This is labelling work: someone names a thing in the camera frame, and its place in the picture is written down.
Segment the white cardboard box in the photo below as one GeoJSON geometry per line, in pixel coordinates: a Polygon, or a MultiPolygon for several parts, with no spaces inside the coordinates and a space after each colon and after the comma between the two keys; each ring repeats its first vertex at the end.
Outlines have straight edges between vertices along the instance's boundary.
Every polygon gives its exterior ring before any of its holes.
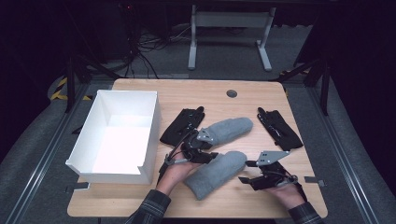
{"type": "Polygon", "coordinates": [[[160,124],[156,91],[99,90],[66,165],[90,183],[149,185],[160,124]]]}

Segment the dark background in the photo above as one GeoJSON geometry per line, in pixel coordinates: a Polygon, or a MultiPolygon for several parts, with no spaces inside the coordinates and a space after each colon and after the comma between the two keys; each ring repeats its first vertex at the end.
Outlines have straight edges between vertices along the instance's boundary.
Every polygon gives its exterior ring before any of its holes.
{"type": "MultiPolygon", "coordinates": [[[[90,4],[69,5],[66,10],[64,2],[59,0],[2,1],[1,155],[7,154],[24,129],[50,103],[49,86],[64,74],[71,54],[84,54],[97,62],[128,54],[125,24],[118,4],[90,4]],[[118,38],[107,35],[110,33],[117,33],[118,38]]],[[[275,25],[309,25],[318,22],[316,17],[320,15],[321,25],[312,29],[298,62],[309,62],[323,52],[329,55],[332,79],[347,113],[393,193],[396,190],[392,178],[396,170],[396,121],[392,110],[396,103],[393,66],[396,36],[392,32],[396,25],[392,17],[395,9],[390,1],[374,0],[335,10],[280,7],[274,21],[275,25]]],[[[176,6],[144,7],[138,11],[142,12],[140,22],[162,37],[169,35],[171,26],[188,22],[191,13],[190,7],[176,6]],[[163,18],[162,24],[154,22],[154,16],[163,18]]]]}

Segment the gray sock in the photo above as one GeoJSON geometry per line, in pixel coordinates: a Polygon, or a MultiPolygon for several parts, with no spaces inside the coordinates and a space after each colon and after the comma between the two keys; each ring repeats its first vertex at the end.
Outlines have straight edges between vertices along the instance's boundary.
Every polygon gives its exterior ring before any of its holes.
{"type": "Polygon", "coordinates": [[[240,151],[219,154],[209,164],[204,164],[184,183],[192,190],[198,200],[202,200],[213,190],[224,185],[228,180],[245,168],[247,156],[240,151]]]}

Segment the gray carpet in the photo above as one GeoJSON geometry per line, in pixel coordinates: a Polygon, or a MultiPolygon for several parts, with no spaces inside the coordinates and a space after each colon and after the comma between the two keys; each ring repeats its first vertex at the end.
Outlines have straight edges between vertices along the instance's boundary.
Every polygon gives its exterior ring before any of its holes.
{"type": "MultiPolygon", "coordinates": [[[[275,27],[271,30],[266,49],[273,66],[272,72],[263,70],[259,53],[254,45],[261,31],[254,29],[246,29],[238,35],[226,30],[202,31],[198,36],[198,53],[194,71],[187,69],[190,46],[187,39],[181,39],[164,49],[155,49],[144,55],[152,63],[160,78],[265,81],[278,77],[280,71],[292,68],[309,30],[309,27],[275,27]]],[[[147,75],[150,78],[153,77],[152,71],[148,71],[140,59],[133,61],[132,69],[135,78],[147,78],[147,75]]],[[[125,71],[121,70],[119,74],[125,74],[125,71]]],[[[131,71],[127,76],[133,77],[131,71]]],[[[321,188],[329,210],[329,215],[324,220],[330,224],[396,223],[395,198],[367,156],[338,97],[336,88],[331,83],[329,117],[323,117],[318,111],[320,85],[314,89],[305,88],[302,84],[303,78],[303,75],[294,77],[285,82],[284,87],[288,91],[290,106],[315,175],[317,179],[324,180],[326,183],[326,186],[321,188]],[[335,130],[335,142],[331,130],[329,132],[329,123],[335,130]],[[339,147],[347,158],[347,163],[352,167],[353,174],[358,178],[355,182],[348,175],[350,170],[348,173],[343,168],[345,165],[339,159],[339,147]],[[368,206],[361,207],[356,191],[351,190],[353,189],[351,186],[356,182],[360,184],[368,206]],[[375,218],[371,221],[367,220],[364,215],[364,209],[367,208],[375,214],[375,218]]],[[[53,93],[59,80],[60,78],[54,80],[53,86],[49,89],[49,95],[53,93]]],[[[111,83],[107,77],[95,76],[89,86],[77,85],[77,88],[85,95],[94,96],[97,90],[110,89],[111,83]]],[[[6,223],[10,214],[18,214],[18,211],[13,211],[13,209],[16,204],[20,204],[18,199],[23,194],[29,179],[31,177],[35,179],[37,176],[34,170],[38,164],[41,164],[40,160],[48,152],[50,145],[58,147],[53,149],[53,157],[46,158],[50,161],[49,167],[41,169],[44,174],[42,179],[38,179],[38,188],[30,194],[31,198],[24,199],[26,210],[22,210],[19,216],[16,216],[17,221],[9,223],[98,222],[97,218],[70,217],[66,213],[71,193],[65,190],[78,179],[78,176],[64,165],[78,138],[71,132],[83,124],[91,105],[92,101],[79,101],[75,111],[71,115],[66,115],[64,113],[66,101],[53,100],[21,135],[0,166],[0,223],[6,223]],[[65,117],[70,120],[64,127],[64,134],[55,144],[53,135],[65,117]]],[[[102,223],[123,223],[123,220],[125,218],[102,218],[102,223]]],[[[249,223],[263,223],[263,221],[250,220],[249,223]]],[[[276,223],[292,223],[292,221],[285,218],[277,220],[276,223]]]]}

